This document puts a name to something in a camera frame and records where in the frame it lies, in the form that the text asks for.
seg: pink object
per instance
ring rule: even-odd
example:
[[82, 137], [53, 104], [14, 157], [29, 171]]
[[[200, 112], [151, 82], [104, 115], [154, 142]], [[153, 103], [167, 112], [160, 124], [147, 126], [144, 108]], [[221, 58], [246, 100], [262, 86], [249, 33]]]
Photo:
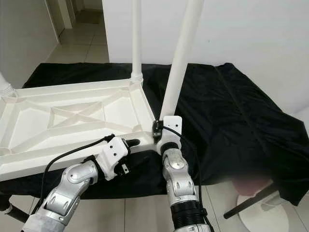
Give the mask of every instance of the pink object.
[[268, 177], [251, 177], [251, 178], [235, 178], [232, 180], [233, 185], [241, 196], [255, 196], [259, 190], [268, 185], [270, 179]]

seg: doorway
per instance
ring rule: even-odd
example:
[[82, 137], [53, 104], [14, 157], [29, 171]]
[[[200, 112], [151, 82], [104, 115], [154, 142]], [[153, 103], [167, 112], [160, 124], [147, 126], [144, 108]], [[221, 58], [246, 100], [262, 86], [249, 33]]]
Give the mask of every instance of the doorway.
[[57, 0], [47, 0], [47, 6], [49, 8], [50, 16], [52, 23], [54, 25], [56, 35], [59, 37], [62, 31], [64, 30], [64, 23]]
[[54, 18], [58, 13], [49, 5], [49, 11], [59, 39], [59, 45], [50, 55], [50, 63], [107, 63], [109, 62], [107, 38], [105, 32], [103, 7], [101, 0], [48, 0], [59, 4], [64, 29]]

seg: white stand base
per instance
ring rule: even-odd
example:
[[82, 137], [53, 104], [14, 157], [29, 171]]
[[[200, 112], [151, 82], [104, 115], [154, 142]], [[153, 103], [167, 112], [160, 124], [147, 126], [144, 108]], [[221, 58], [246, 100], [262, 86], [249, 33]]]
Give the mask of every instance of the white stand base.
[[[237, 205], [248, 198], [250, 197], [238, 196]], [[245, 227], [250, 232], [288, 232], [289, 220], [282, 205], [264, 211], [261, 204], [262, 202], [258, 202], [239, 213]]]

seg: white pipe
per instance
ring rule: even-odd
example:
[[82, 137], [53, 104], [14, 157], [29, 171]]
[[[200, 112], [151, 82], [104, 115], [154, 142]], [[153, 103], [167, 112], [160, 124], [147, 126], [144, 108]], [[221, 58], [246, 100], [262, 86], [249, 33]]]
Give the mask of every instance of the white pipe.
[[14, 89], [0, 73], [0, 96], [9, 96], [14, 93]]
[[202, 13], [204, 0], [188, 0], [184, 14], [182, 29], [178, 38], [169, 81], [166, 88], [160, 120], [164, 116], [175, 114], [183, 78], [188, 65], [188, 56], [197, 31], [198, 21]]
[[132, 73], [131, 82], [141, 83], [141, 0], [132, 0]]

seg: black pole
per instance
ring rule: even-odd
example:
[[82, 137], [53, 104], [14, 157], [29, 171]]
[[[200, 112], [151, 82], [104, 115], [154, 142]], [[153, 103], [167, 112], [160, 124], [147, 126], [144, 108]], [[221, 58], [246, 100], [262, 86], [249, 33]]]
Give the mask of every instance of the black pole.
[[259, 202], [260, 200], [264, 199], [265, 197], [269, 196], [270, 194], [274, 193], [277, 190], [278, 190], [277, 187], [274, 184], [271, 184], [262, 191], [260, 191], [259, 193], [257, 193], [255, 197], [251, 197], [245, 200], [243, 203], [237, 205], [235, 208], [223, 214], [223, 217], [225, 219], [228, 219], [234, 216], [235, 214], [238, 214], [240, 211], [250, 207], [254, 203]]

